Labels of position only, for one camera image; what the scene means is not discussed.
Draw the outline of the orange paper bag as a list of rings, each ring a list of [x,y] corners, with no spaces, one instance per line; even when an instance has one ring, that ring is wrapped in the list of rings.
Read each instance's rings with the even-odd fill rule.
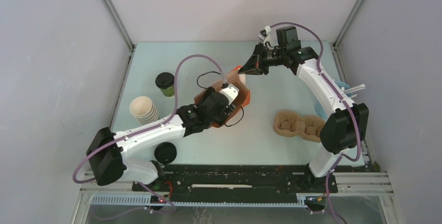
[[[225,75],[227,79],[228,85],[223,84],[223,80],[219,80],[213,83],[208,88],[204,88],[204,91],[199,93],[195,98],[195,104],[206,100],[207,98],[218,99],[220,96],[211,96],[211,94],[221,94],[224,87],[235,87],[237,93],[235,94],[235,99],[231,100],[231,103],[228,107],[226,107],[223,111],[220,111],[218,115],[214,115],[212,121],[212,127],[220,128],[222,126],[231,127],[237,124],[236,123],[227,123],[232,117],[234,117],[237,113],[243,112],[244,108],[250,103],[251,99],[251,91],[248,86],[246,86],[245,74],[239,74],[238,71],[241,69],[241,66],[237,66],[231,72]]]

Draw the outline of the black coffee cup lid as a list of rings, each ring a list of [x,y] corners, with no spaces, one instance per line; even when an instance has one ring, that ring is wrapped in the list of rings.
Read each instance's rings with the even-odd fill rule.
[[[159,89],[166,90],[174,86],[175,76],[169,72],[162,72],[155,78],[155,84]]]

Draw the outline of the brown pulp cup carrier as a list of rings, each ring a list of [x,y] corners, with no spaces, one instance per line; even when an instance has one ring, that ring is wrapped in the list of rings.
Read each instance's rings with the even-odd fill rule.
[[[295,111],[281,110],[274,118],[273,129],[277,135],[300,138],[321,143],[320,132],[325,125],[325,120],[319,116],[302,116]]]

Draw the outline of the green paper coffee cup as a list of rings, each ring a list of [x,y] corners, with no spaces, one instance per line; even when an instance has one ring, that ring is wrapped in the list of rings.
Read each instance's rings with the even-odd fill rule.
[[[175,95],[175,86],[171,85],[168,86],[167,88],[160,88],[160,91],[165,97],[172,97]]]

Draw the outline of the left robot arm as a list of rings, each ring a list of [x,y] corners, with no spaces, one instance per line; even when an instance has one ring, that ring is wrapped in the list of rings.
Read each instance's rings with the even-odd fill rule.
[[[99,186],[127,179],[158,191],[165,184],[158,162],[136,160],[135,154],[172,139],[200,133],[218,120],[225,120],[233,110],[240,90],[224,84],[220,91],[209,87],[196,104],[179,107],[174,114],[147,125],[126,131],[111,132],[105,127],[96,133],[87,157]]]

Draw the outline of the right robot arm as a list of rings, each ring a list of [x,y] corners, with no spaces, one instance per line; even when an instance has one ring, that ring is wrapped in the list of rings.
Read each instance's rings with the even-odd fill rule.
[[[311,192],[324,185],[324,176],[331,173],[342,158],[358,161],[361,142],[365,138],[368,107],[357,104],[346,95],[321,63],[324,45],[317,53],[311,47],[302,47],[298,38],[297,23],[280,22],[260,31],[260,43],[249,60],[239,69],[239,74],[267,75],[273,66],[285,66],[300,78],[321,104],[327,121],[320,131],[322,147],[303,177],[304,187]]]

